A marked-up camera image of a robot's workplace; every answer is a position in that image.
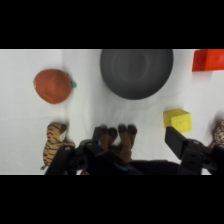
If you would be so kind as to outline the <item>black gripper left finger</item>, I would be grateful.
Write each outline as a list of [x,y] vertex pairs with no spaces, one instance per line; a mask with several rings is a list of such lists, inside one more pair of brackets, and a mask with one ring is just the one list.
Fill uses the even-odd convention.
[[61,145],[52,157],[46,175],[130,175],[133,168],[134,127],[99,126],[78,147]]

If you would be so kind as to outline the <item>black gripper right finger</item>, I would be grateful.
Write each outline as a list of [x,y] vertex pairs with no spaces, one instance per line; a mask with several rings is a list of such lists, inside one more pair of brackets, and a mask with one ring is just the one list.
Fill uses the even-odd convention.
[[203,169],[212,175],[224,175],[224,146],[207,147],[185,138],[172,126],[166,128],[165,143],[181,161],[178,175],[201,175]]

